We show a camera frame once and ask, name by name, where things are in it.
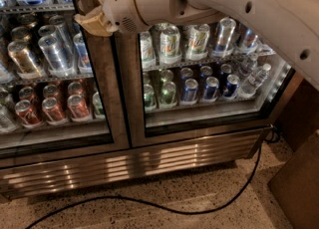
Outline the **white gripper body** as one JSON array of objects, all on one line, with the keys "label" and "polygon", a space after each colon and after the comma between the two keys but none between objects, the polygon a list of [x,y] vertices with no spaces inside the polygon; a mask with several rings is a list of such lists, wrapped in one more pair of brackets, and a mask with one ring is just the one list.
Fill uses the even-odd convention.
[{"label": "white gripper body", "polygon": [[150,28],[139,14],[136,0],[104,0],[103,12],[123,34],[136,34]]}]

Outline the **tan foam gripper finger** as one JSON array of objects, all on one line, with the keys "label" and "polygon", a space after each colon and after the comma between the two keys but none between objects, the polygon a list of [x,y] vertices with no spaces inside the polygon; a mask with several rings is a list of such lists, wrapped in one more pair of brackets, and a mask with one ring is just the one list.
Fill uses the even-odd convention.
[{"label": "tan foam gripper finger", "polygon": [[76,14],[74,20],[89,34],[99,37],[110,37],[113,35],[113,25],[107,19],[102,7],[96,7],[86,15]]}]

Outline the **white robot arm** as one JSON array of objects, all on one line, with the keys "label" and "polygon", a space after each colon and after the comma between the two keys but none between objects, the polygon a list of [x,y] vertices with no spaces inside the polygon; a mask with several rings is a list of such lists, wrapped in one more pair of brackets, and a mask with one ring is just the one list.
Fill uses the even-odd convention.
[{"label": "white robot arm", "polygon": [[97,0],[75,20],[87,32],[110,37],[152,25],[193,25],[232,17],[251,29],[315,89],[319,89],[319,0]]}]

